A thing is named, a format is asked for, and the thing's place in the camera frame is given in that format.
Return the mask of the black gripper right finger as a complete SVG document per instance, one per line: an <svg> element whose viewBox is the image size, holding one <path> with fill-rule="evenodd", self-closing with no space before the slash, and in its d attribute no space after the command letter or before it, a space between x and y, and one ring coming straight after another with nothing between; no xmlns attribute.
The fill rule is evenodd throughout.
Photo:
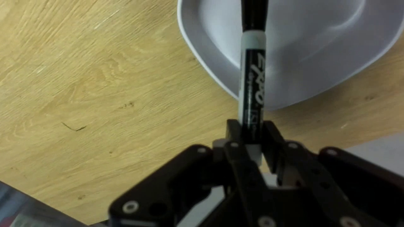
<svg viewBox="0 0 404 227"><path fill-rule="evenodd" d="M282 188L304 196L311 227L403 227L404 178L335 147L311 153L266 122L263 152Z"/></svg>

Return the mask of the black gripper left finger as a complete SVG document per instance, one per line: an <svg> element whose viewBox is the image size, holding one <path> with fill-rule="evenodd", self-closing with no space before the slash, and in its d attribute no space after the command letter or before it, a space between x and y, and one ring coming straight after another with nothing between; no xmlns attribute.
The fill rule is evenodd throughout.
<svg viewBox="0 0 404 227"><path fill-rule="evenodd" d="M244 148L237 120L228 122L223 146L187 148L115 200L109 209L109 225L177 227L216 187L224 188L225 199L201 225L247 225L253 214L252 194L266 187L266 182Z"/></svg>

